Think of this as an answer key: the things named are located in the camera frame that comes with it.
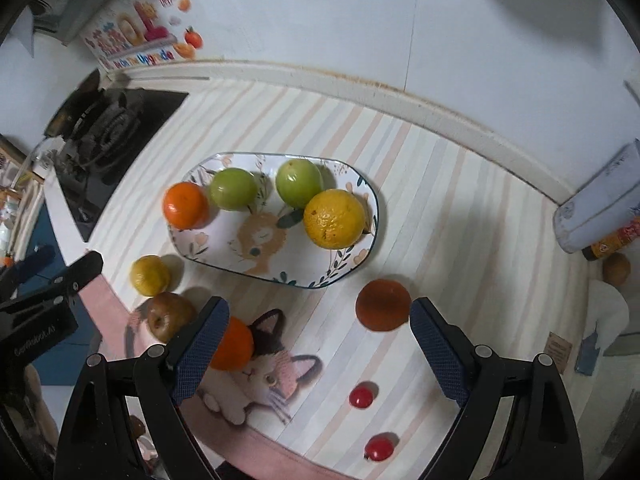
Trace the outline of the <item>orange tangerine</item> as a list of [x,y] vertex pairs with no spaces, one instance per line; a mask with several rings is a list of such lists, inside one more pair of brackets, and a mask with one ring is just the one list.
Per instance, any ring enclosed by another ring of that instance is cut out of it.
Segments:
[[205,226],[209,219],[209,203],[202,188],[193,182],[179,182],[168,188],[163,197],[163,216],[178,230]]
[[232,316],[209,367],[222,372],[236,372],[246,367],[254,352],[254,338],[250,328]]

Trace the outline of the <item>brown red apple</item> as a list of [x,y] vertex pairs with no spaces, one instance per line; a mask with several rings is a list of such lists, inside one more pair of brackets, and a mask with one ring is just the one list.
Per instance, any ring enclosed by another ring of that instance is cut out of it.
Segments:
[[151,334],[163,344],[198,316],[189,300],[173,292],[161,292],[151,299],[146,314]]

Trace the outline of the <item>red cherry tomato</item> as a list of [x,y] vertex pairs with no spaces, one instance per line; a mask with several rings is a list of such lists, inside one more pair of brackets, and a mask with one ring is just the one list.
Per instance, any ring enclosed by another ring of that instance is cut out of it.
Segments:
[[372,437],[363,449],[363,458],[372,462],[384,462],[393,455],[395,445],[391,438],[379,434]]
[[358,385],[349,393],[349,404],[358,410],[365,410],[375,400],[374,391],[367,385]]

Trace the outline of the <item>dark red-orange fruit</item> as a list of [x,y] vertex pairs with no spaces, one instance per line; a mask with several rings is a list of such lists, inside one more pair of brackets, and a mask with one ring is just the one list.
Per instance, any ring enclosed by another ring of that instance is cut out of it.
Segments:
[[408,322],[411,296],[398,281],[370,281],[356,299],[356,317],[371,332],[390,332]]

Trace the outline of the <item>small yellow lemon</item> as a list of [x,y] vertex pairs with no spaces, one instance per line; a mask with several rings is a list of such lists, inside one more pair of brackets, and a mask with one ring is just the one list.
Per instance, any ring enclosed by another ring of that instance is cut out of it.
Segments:
[[159,256],[146,255],[130,266],[129,279],[140,295],[154,297],[166,292],[171,283],[171,273]]

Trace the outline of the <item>green apple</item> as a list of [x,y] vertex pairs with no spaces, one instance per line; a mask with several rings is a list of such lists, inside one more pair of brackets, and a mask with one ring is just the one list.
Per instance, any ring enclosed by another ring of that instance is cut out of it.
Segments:
[[319,168],[308,159],[288,159],[278,169],[276,188],[288,206],[304,209],[314,196],[323,191],[322,175]]
[[240,168],[216,172],[209,185],[213,202],[223,210],[240,210],[254,202],[258,192],[254,176]]

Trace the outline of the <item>large yellow orange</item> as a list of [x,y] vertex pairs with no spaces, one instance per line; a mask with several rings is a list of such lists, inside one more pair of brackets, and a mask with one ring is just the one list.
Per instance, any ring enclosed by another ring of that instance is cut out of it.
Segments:
[[367,213],[352,193],[330,188],[314,196],[304,209],[306,234],[324,249],[344,249],[356,244],[367,225]]

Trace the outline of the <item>blue kitchen cabinet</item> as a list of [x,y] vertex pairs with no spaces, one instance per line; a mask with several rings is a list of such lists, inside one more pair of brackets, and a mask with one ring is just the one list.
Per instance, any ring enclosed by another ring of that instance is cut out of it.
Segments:
[[[27,244],[26,256],[30,257],[47,248],[53,252],[52,261],[37,275],[18,286],[17,296],[20,298],[49,286],[50,281],[66,269],[48,208],[42,205]],[[36,312],[28,331],[27,353],[42,350],[32,362],[40,382],[44,386],[73,388],[88,356],[99,350],[102,336],[79,296],[62,301],[57,306],[53,300],[48,300]]]

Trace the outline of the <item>black gas stove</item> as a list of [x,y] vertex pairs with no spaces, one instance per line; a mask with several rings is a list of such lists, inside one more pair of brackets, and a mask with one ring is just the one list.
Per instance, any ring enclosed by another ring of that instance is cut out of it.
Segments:
[[119,182],[186,92],[104,90],[56,156],[58,184],[80,237],[90,238]]

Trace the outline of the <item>floral oval ceramic plate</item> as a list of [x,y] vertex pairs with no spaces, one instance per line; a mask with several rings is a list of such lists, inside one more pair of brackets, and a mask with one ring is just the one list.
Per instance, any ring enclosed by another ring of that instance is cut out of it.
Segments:
[[280,167],[289,154],[222,152],[199,162],[183,180],[208,188],[214,175],[228,167],[252,174],[258,193],[244,211],[210,207],[210,220],[201,229],[170,226],[169,237],[178,254],[194,263],[267,282],[314,289],[329,286],[357,269],[376,241],[378,196],[354,167],[332,158],[313,157],[326,188],[354,194],[368,218],[362,235],[349,246],[326,249],[307,236],[303,214],[285,205],[276,189]]

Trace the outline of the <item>black frying pan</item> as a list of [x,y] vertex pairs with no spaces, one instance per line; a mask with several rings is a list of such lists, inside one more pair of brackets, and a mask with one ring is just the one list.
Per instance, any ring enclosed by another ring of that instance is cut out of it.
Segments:
[[47,139],[57,136],[67,139],[73,133],[82,114],[100,98],[102,93],[100,81],[101,73],[96,68],[78,84],[44,129],[44,136]]

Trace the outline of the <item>tissue pack with tissue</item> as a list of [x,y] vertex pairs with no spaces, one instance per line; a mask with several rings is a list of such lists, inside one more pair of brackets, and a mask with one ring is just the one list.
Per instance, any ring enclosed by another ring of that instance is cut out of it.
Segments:
[[639,283],[620,288],[601,280],[588,285],[587,318],[575,363],[592,376],[602,356],[638,356]]

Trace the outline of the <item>silver gas canister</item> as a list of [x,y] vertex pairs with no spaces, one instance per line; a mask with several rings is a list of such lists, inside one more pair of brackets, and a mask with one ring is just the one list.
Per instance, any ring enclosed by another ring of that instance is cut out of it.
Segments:
[[555,211],[553,231],[564,252],[580,252],[634,220],[639,214],[639,179],[636,139]]

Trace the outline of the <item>dark soy sauce bottle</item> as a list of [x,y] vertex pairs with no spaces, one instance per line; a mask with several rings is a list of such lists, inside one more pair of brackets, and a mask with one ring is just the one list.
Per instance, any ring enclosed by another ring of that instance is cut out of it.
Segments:
[[608,234],[597,242],[585,247],[582,255],[588,261],[599,260],[618,252],[620,249],[632,243],[640,235],[639,218],[634,218],[630,223],[615,232]]

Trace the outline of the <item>colourful wall sticker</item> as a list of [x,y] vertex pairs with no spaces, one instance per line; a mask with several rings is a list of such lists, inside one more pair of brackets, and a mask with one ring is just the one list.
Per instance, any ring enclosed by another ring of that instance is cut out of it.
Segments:
[[111,0],[80,38],[107,70],[194,61],[205,41],[191,0]]

